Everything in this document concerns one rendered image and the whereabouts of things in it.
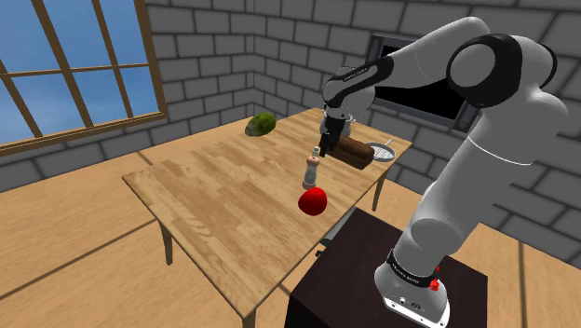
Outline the grey framed dark window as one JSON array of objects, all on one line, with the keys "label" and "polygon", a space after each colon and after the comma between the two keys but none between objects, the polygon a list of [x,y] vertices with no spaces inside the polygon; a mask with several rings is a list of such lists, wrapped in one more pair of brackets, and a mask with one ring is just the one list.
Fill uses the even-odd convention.
[{"label": "grey framed dark window", "polygon": [[479,114],[445,79],[415,89],[376,87],[374,104],[464,133]]}]

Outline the wooden table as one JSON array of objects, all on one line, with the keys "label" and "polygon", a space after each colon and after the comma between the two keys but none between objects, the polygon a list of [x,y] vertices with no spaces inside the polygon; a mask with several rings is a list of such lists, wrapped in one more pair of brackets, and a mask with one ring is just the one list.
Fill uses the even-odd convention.
[{"label": "wooden table", "polygon": [[324,157],[317,184],[325,211],[299,209],[306,160],[318,144],[322,113],[313,108],[278,121],[260,137],[239,134],[124,176],[162,228],[242,320],[254,328],[257,307],[389,170]]}]

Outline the grey metal strainer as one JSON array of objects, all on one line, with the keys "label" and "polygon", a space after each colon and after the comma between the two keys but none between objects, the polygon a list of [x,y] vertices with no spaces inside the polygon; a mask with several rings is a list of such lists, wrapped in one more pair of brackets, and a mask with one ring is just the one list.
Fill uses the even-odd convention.
[{"label": "grey metal strainer", "polygon": [[392,142],[392,139],[385,143],[369,142],[368,146],[370,146],[373,150],[373,159],[379,162],[389,162],[394,160],[396,157],[396,152],[389,147]]}]

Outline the wooden framed window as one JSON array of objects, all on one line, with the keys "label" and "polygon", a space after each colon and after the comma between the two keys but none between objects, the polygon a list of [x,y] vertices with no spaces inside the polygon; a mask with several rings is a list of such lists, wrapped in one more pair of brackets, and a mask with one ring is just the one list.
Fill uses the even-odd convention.
[{"label": "wooden framed window", "polygon": [[[23,153],[25,151],[39,149],[54,144],[62,144],[79,140],[89,136],[104,134],[113,130],[135,127],[144,123],[150,123],[169,116],[166,98],[162,88],[161,73],[155,54],[153,36],[151,32],[150,19],[145,0],[131,0],[134,6],[136,21],[139,27],[142,40],[142,47],[145,56],[144,62],[122,63],[115,54],[115,47],[107,26],[105,14],[103,12],[101,0],[88,0],[91,3],[95,20],[101,34],[102,42],[108,59],[107,64],[91,65],[87,67],[73,67],[68,59],[62,43],[58,37],[54,23],[49,16],[45,0],[19,0],[30,3],[32,11],[38,20],[42,34],[47,40],[47,45],[52,53],[56,66],[54,68],[14,71],[9,70],[6,64],[0,59],[0,85],[3,86],[10,100],[14,103],[18,113],[21,115],[26,127],[32,136],[8,143],[0,143],[0,157],[6,157]],[[137,115],[132,109],[128,96],[128,89],[122,72],[129,69],[146,68],[152,82],[155,96],[156,110],[151,113]],[[119,96],[123,104],[125,116],[119,119],[97,123],[91,118],[87,102],[84,100],[79,84],[75,76],[80,73],[111,71],[114,75]],[[80,117],[82,126],[53,133],[44,133],[31,112],[30,106],[26,104],[15,80],[20,77],[59,75],[62,77],[66,89],[69,91],[73,105]]]}]

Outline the red round fruit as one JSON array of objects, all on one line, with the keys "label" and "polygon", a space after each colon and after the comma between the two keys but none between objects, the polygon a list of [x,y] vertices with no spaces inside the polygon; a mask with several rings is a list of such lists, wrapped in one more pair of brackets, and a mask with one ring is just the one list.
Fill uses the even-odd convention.
[{"label": "red round fruit", "polygon": [[327,195],[319,187],[308,189],[298,200],[299,209],[311,216],[317,216],[323,213],[326,210],[327,204]]}]

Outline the pale pepper mill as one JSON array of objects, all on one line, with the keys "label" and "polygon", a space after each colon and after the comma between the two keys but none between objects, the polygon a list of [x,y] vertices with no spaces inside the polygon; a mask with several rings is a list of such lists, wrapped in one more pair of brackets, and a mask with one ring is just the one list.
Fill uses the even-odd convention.
[{"label": "pale pepper mill", "polygon": [[316,186],[317,183],[317,171],[318,165],[320,164],[319,147],[315,146],[312,155],[306,159],[306,170],[303,179],[303,188],[308,190]]}]

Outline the dark robot stand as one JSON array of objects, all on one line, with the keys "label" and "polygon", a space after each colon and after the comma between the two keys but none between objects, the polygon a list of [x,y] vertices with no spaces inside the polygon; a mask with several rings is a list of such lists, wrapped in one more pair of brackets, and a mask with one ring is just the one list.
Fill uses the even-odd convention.
[{"label": "dark robot stand", "polygon": [[[284,328],[424,328],[385,307],[374,271],[401,231],[356,209],[290,294]],[[487,328],[488,278],[450,256],[440,262],[446,328]]]}]

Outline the green avocado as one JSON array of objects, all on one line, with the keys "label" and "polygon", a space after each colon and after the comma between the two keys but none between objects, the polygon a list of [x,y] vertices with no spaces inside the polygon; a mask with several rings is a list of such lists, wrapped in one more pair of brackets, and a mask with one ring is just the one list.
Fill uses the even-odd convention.
[{"label": "green avocado", "polygon": [[277,120],[270,113],[260,113],[254,116],[245,128],[247,136],[263,136],[276,127]]}]

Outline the brown bread loaf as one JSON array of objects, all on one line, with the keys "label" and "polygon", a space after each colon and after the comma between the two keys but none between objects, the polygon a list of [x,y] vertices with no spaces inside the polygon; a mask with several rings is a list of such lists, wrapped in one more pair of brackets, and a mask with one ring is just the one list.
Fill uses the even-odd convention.
[{"label": "brown bread loaf", "polygon": [[341,135],[328,154],[347,165],[363,170],[373,161],[374,150],[363,142]]}]

